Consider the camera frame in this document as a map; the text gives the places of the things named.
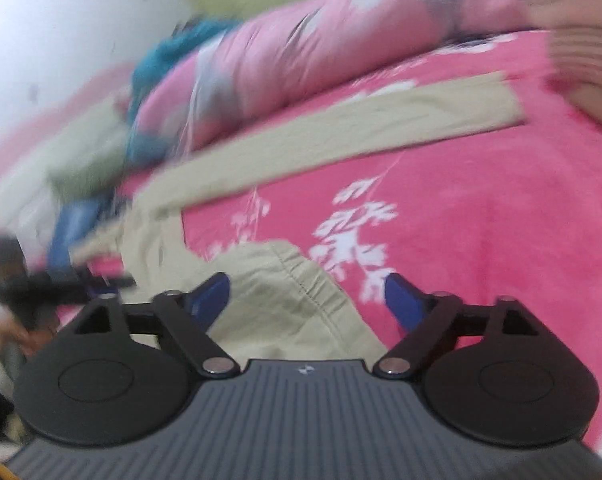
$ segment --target human hand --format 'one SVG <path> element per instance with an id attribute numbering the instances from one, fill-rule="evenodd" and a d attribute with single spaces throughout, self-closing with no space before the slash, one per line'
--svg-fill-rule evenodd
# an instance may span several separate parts
<path id="1" fill-rule="evenodd" d="M 15 343 L 25 357 L 32 357 L 56 335 L 56 327 L 49 324 L 28 332 L 13 316 L 0 319 L 0 353 L 10 343 Z"/>

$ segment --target pink bedsheet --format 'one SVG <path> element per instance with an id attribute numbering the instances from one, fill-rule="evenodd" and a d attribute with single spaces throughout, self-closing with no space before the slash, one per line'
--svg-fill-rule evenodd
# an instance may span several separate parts
<path id="1" fill-rule="evenodd" d="M 402 82 L 504 71 L 523 126 L 334 164 L 184 213 L 187 245 L 212 258 L 247 240 L 286 238 L 321 263 L 388 346 L 383 304 L 396 270 L 468 303 L 520 298 L 594 372 L 602 437 L 602 129 L 554 92 L 545 33 L 444 48 L 373 73 L 260 123 L 285 121 Z M 137 178 L 124 189 L 131 192 Z"/>

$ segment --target logo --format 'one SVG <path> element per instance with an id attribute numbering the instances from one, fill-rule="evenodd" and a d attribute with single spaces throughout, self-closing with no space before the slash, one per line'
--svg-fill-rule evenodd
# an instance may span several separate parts
<path id="1" fill-rule="evenodd" d="M 297 368 L 297 370 L 300 374 L 303 374 L 305 376 L 312 375 L 314 373 L 314 367 L 310 365 L 302 366 L 300 368 Z"/>

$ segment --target metal pin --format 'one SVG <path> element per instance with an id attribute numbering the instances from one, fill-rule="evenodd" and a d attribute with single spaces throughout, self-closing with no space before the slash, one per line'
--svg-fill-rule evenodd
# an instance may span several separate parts
<path id="1" fill-rule="evenodd" d="M 210 357 L 203 361 L 203 370 L 209 374 L 226 374 L 234 368 L 234 361 L 227 357 Z"/>
<path id="2" fill-rule="evenodd" d="M 379 363 L 379 369 L 388 375 L 404 374 L 410 370 L 410 363 L 400 357 L 386 357 Z"/>

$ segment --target teal cloth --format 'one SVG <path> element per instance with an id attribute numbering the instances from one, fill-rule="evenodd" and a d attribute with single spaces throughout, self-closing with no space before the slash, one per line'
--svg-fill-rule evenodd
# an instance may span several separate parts
<path id="1" fill-rule="evenodd" d="M 175 37 L 162 41 L 149 52 L 132 74 L 132 101 L 127 113 L 130 126 L 143 100 L 181 59 L 216 35 L 240 24 L 236 20 L 204 19 Z"/>

